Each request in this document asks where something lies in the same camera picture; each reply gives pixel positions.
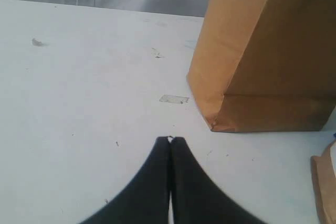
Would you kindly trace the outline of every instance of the table surface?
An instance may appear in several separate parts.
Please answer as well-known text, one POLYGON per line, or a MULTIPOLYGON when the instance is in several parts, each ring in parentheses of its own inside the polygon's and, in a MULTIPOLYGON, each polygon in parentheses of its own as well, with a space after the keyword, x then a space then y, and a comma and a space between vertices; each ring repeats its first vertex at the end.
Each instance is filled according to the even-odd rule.
POLYGON ((0 7, 0 223, 83 221, 165 135, 185 137, 210 178, 262 220, 318 223, 310 156, 333 131, 211 132, 186 82, 202 18, 0 7))

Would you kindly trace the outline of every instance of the white table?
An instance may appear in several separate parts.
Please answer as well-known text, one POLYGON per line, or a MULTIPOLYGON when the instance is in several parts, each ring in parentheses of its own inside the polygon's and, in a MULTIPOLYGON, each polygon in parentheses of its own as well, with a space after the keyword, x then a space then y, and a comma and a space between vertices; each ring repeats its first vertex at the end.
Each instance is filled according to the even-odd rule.
POLYGON ((84 220, 164 135, 185 137, 262 220, 318 223, 309 159, 333 131, 211 132, 186 82, 202 18, 8 0, 0 10, 0 223, 84 220))

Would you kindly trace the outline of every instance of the brown paper bag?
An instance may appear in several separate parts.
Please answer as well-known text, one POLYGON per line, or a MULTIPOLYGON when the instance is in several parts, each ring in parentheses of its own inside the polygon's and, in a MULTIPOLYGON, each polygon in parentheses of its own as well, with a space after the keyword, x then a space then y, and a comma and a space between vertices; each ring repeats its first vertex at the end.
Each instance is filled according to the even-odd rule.
POLYGON ((330 144, 321 157, 311 157, 311 176, 316 209, 321 224, 336 224, 336 177, 332 166, 330 144))
POLYGON ((213 131, 315 131, 335 67, 336 0, 210 0, 188 82, 213 131))

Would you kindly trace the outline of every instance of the paper bag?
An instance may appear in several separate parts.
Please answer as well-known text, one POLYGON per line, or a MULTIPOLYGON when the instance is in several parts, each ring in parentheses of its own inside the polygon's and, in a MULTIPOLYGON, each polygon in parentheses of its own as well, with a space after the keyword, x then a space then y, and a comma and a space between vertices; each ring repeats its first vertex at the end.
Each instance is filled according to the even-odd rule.
POLYGON ((213 131, 316 131, 335 66, 336 0, 210 0, 187 78, 213 131))
POLYGON ((311 157, 311 176, 321 224, 336 224, 336 169, 333 169, 336 158, 331 158, 332 148, 336 149, 336 142, 330 144, 321 157, 311 157))

